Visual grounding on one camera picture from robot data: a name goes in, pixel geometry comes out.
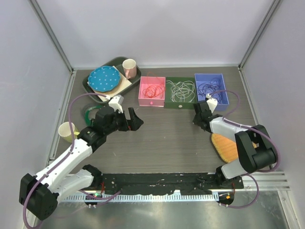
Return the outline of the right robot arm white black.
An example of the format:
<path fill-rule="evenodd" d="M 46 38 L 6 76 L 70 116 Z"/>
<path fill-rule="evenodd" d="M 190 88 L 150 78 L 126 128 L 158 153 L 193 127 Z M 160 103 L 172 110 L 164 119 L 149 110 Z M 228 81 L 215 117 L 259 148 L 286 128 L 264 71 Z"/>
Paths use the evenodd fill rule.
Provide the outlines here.
<path fill-rule="evenodd" d="M 238 158 L 216 169 L 215 182 L 218 187 L 227 188 L 240 176 L 277 165 L 280 161 L 278 149 L 263 125 L 242 125 L 213 114 L 211 99 L 195 103 L 193 107 L 193 124 L 236 143 Z"/>

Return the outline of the green plastic box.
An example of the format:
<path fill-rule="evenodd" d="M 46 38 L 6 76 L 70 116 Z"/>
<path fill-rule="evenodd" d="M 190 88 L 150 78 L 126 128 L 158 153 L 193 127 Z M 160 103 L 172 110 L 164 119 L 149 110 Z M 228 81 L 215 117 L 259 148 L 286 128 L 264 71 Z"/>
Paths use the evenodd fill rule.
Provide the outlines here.
<path fill-rule="evenodd" d="M 164 108 L 193 109 L 195 103 L 197 93 L 193 77 L 166 77 Z"/>

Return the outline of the pink plastic box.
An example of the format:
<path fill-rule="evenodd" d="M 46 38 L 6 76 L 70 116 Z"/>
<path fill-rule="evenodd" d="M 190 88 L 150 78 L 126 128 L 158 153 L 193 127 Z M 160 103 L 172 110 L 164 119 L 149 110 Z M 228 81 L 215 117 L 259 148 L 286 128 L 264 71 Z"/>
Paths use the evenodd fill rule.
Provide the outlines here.
<path fill-rule="evenodd" d="M 164 107 L 165 77 L 142 76 L 138 102 L 139 106 Z"/>

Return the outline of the blue plastic box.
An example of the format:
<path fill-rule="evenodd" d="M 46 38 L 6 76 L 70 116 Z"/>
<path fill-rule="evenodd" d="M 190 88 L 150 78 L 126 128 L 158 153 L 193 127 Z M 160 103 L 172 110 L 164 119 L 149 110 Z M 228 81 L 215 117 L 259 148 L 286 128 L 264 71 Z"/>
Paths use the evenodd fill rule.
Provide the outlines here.
<path fill-rule="evenodd" d="M 197 101 L 205 100 L 206 94 L 212 94 L 212 97 L 218 101 L 216 111 L 226 111 L 229 105 L 228 95 L 225 92 L 225 82 L 222 73 L 196 73 L 195 87 Z"/>

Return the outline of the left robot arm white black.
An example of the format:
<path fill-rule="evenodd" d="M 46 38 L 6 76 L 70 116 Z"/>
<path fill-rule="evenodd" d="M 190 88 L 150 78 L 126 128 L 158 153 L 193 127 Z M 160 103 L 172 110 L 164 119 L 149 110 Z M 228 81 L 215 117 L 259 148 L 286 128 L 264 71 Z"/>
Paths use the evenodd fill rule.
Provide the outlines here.
<path fill-rule="evenodd" d="M 55 161 L 35 175 L 26 174 L 20 181 L 19 202 L 23 214 L 31 212 L 45 220 L 55 211 L 58 203 L 73 192 L 88 187 L 97 190 L 102 183 L 101 171 L 88 165 L 72 177 L 66 177 L 81 161 L 93 154 L 115 131 L 136 131 L 143 125 L 134 109 L 124 112 L 112 107 L 102 107 L 91 124 L 82 129 L 71 146 Z"/>

